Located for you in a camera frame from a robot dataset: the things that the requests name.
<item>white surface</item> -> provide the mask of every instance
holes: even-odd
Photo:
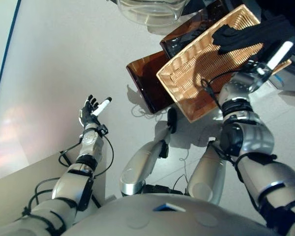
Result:
[[[115,149],[115,162],[95,181],[95,194],[120,197],[123,167],[153,140],[154,127],[165,125],[158,121],[166,120],[164,112],[142,114],[146,107],[125,66],[160,51],[160,40],[122,17],[111,2],[22,0],[0,90],[0,178],[73,145],[82,132],[78,110],[93,93],[100,101],[113,98],[99,119]],[[252,96],[255,111],[275,136],[278,160],[295,169],[295,97],[287,100],[268,84]],[[157,161],[147,183],[172,187],[184,172],[179,158],[187,153],[190,177],[208,138],[218,135],[219,116],[215,110],[189,124],[179,114],[169,157]],[[107,145],[103,156],[99,171],[111,158]],[[186,187],[183,181],[176,189]],[[229,164],[220,205],[263,222]]]
[[[31,166],[0,179],[0,226],[15,221],[22,216],[24,207],[28,205],[34,194],[35,186],[44,179],[60,177],[65,167],[57,164],[55,156],[45,158]],[[42,184],[38,191],[53,188],[55,181]],[[39,196],[39,201],[50,198],[49,193]]]

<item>wicker basket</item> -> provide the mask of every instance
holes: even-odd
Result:
[[[187,45],[157,72],[157,78],[190,122],[198,120],[216,107],[213,99],[202,89],[200,80],[209,81],[223,72],[240,68],[263,46],[260,43],[218,55],[219,46],[212,44],[214,32],[225,24],[241,30],[259,23],[253,13],[241,5]],[[290,60],[281,63],[274,73],[290,63]],[[227,74],[214,80],[211,84],[213,90],[220,91],[230,77]]]

